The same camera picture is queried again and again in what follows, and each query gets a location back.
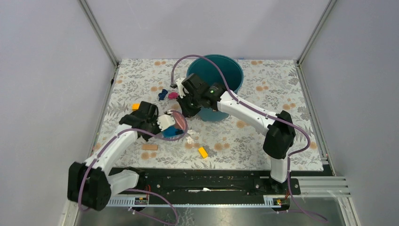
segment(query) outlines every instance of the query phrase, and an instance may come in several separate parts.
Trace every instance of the lavender wall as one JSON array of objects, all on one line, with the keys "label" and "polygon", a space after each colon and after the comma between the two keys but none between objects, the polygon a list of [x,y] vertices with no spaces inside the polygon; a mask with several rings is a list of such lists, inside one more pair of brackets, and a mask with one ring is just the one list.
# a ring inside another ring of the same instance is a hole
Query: lavender wall
[{"label": "lavender wall", "polygon": [[297,59],[328,0],[88,0],[115,55]]},{"label": "lavender wall", "polygon": [[78,1],[0,2],[0,225],[57,225],[112,71]]},{"label": "lavender wall", "polygon": [[399,1],[338,1],[303,63],[364,226],[397,225]]}]

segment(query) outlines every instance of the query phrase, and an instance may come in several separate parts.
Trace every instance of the yellow block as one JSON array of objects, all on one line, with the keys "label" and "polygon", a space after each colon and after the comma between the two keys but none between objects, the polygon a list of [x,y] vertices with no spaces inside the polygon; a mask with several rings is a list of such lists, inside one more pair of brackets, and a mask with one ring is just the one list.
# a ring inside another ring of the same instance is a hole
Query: yellow block
[{"label": "yellow block", "polygon": [[138,110],[138,107],[140,106],[140,104],[133,104],[132,105],[132,110],[133,111],[135,111],[135,110]]},{"label": "yellow block", "polygon": [[202,155],[203,158],[208,157],[208,153],[205,151],[203,147],[198,148],[199,153]]}]

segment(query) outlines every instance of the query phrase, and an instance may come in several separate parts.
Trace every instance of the floral mat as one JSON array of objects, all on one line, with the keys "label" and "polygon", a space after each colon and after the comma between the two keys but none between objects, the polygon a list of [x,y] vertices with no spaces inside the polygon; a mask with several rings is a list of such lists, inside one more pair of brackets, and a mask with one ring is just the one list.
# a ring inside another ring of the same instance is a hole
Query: floral mat
[{"label": "floral mat", "polygon": [[[180,110],[175,100],[158,100],[162,89],[171,91],[170,72],[176,60],[124,59],[115,79],[96,151],[112,135],[119,120],[131,113],[134,103],[154,103],[163,112]],[[185,77],[193,60],[183,60],[176,68],[175,78]],[[311,137],[311,146],[305,152],[292,156],[292,170],[322,170],[317,144],[311,126],[295,64],[292,60],[237,60],[244,71],[244,81],[238,95],[266,110],[288,111],[294,124],[302,127]],[[229,116],[220,122],[205,122],[199,117],[188,119],[193,144],[186,139],[169,142],[138,139],[117,160],[118,167],[194,168],[270,170],[270,157],[263,151],[264,136],[245,122]],[[157,144],[157,151],[145,151],[142,144]],[[289,151],[306,145],[305,137],[297,131],[294,145]],[[208,157],[198,152],[204,147]]]}]

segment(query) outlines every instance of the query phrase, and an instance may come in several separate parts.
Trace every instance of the dark blue toy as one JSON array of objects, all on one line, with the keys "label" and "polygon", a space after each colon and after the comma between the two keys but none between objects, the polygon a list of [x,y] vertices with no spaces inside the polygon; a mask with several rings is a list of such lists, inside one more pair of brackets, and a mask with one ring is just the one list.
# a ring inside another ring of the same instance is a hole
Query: dark blue toy
[{"label": "dark blue toy", "polygon": [[166,97],[166,94],[168,94],[168,91],[166,89],[163,89],[162,92],[160,92],[158,94],[158,96],[160,97],[160,100],[164,100]]},{"label": "dark blue toy", "polygon": [[183,134],[184,131],[181,129],[176,129],[174,126],[171,126],[162,132],[165,138],[174,137],[180,134]]}]

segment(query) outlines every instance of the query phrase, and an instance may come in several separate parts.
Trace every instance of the aluminum frame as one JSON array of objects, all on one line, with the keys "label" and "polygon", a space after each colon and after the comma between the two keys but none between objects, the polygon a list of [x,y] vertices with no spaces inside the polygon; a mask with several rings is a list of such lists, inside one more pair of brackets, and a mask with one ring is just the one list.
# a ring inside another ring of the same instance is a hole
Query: aluminum frame
[{"label": "aluminum frame", "polygon": [[[102,46],[104,47],[104,50],[106,51],[109,59],[111,62],[115,65],[115,74],[112,79],[114,79],[118,73],[118,65],[119,62],[112,51],[112,48],[110,47],[108,41],[106,40],[103,32],[101,31],[101,28],[96,21],[96,18],[94,17],[88,3],[86,0],[78,0],[80,5],[82,6],[83,11],[87,15],[88,21],[92,25],[99,41],[101,42]],[[309,109],[310,115],[311,115],[311,122],[312,126],[315,129],[315,136],[316,140],[321,148],[321,160],[323,165],[330,165],[332,172],[336,175],[333,163],[331,159],[329,158],[329,150],[327,148],[325,138],[323,135],[323,132],[321,130],[321,127],[319,126],[320,122],[318,119],[318,116],[316,114],[316,110],[313,107],[312,99],[308,90],[308,85],[306,83],[306,79],[303,75],[301,64],[304,62],[309,50],[311,49],[313,43],[316,40],[317,35],[319,34],[322,26],[324,25],[328,15],[331,13],[332,9],[334,8],[337,0],[330,0],[329,3],[327,4],[320,20],[318,21],[315,29],[313,30],[308,42],[306,43],[306,46],[304,50],[302,51],[301,55],[299,56],[297,60],[297,65],[296,65],[296,70],[297,74],[300,80],[300,84],[303,88],[304,96],[305,96],[305,101],[306,105]],[[93,138],[93,144],[96,142],[97,137],[98,137],[98,132],[100,130],[101,124],[104,119],[104,114],[106,111],[106,107],[108,105],[109,98],[111,96],[113,84],[110,85],[109,89],[107,90],[107,98],[106,101],[103,105],[103,109],[101,111],[101,118],[98,122],[97,128],[96,128],[96,135]],[[297,197],[335,197],[338,202],[340,203],[341,206],[341,211],[344,215],[344,220],[347,225],[351,226],[360,226],[359,219],[357,216],[357,213],[355,209],[353,208],[353,202],[351,198],[351,193],[348,189],[346,179],[345,177],[293,177],[297,178],[299,180],[299,184],[301,186],[301,192],[303,194],[297,195]],[[280,196],[264,196],[265,200],[273,197],[279,197]],[[71,202],[67,200],[65,204],[65,209],[62,214],[62,218],[60,220],[61,226],[73,226],[75,225],[76,219],[78,219],[79,216],[79,211],[78,211],[78,206],[77,203]]]}]

